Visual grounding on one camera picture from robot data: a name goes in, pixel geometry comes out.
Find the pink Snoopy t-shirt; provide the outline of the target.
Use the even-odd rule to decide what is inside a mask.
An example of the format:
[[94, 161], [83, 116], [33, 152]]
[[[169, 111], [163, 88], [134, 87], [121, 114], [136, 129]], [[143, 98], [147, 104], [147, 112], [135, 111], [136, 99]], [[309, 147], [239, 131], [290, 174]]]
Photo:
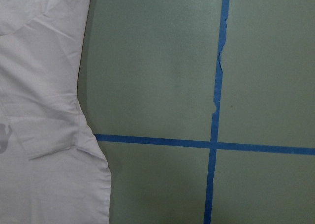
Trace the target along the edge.
[[77, 97], [90, 0], [0, 0], [0, 221], [107, 224], [111, 174]]

